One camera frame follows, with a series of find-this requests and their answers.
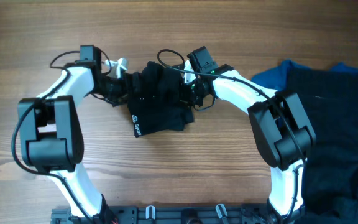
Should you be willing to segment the black t-shirt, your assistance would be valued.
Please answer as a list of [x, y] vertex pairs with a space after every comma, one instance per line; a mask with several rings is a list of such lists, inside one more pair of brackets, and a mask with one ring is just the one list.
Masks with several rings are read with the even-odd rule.
[[180, 72], [149, 61], [132, 77], [140, 88], [127, 102], [135, 137], [164, 130], [182, 131], [195, 121], [191, 108], [180, 101]]

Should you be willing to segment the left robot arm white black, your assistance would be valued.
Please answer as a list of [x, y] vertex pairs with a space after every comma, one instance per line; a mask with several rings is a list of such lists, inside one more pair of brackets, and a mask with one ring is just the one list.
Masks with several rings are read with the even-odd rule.
[[[70, 205], [73, 223], [118, 223], [82, 163], [85, 150], [77, 107], [89, 94], [106, 94], [103, 84], [120, 83], [126, 60], [78, 60], [60, 67], [59, 79], [35, 98], [20, 100], [11, 151], [25, 171], [48, 177]], [[101, 66], [108, 67], [103, 73]]]

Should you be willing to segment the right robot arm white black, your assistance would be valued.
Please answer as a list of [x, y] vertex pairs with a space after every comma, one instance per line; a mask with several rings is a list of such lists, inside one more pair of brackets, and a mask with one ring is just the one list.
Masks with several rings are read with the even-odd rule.
[[228, 101], [248, 117], [262, 159], [270, 166], [268, 212], [279, 223], [291, 222], [305, 210], [301, 196], [303, 171], [316, 134], [299, 96], [258, 85], [228, 65], [208, 65], [196, 72], [193, 63], [180, 66], [193, 96], [213, 95]]

